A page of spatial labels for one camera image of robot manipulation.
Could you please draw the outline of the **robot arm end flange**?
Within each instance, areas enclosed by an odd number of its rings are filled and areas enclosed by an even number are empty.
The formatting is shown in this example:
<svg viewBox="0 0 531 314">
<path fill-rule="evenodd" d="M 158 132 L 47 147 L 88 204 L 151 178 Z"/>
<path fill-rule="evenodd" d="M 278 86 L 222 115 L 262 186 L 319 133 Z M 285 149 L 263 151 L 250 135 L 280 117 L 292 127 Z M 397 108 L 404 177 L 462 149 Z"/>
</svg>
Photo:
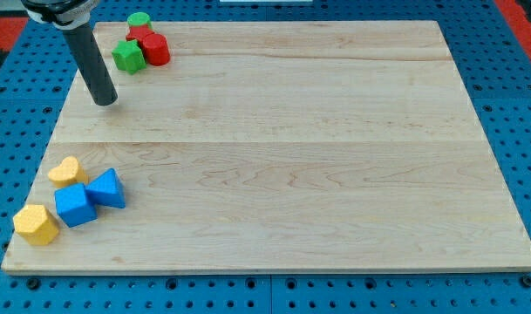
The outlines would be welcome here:
<svg viewBox="0 0 531 314">
<path fill-rule="evenodd" d="M 21 3 L 35 22 L 68 31 L 86 24 L 100 0 L 22 0 Z"/>
</svg>

